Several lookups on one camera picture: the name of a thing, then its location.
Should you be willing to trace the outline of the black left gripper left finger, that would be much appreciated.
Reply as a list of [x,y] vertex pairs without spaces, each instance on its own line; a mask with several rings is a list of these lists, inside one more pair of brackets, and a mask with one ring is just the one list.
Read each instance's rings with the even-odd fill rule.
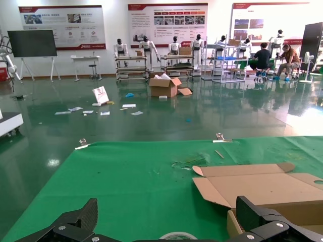
[[18,241],[111,241],[107,236],[94,233],[97,222],[98,203],[91,198],[82,208],[62,213],[50,226]]

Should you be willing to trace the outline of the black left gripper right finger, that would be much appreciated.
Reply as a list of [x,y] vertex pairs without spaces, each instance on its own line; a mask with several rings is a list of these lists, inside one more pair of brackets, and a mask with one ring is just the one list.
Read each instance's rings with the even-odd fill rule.
[[245,230],[228,241],[322,241],[322,235],[302,228],[274,209],[254,205],[245,196],[236,199],[238,223]]

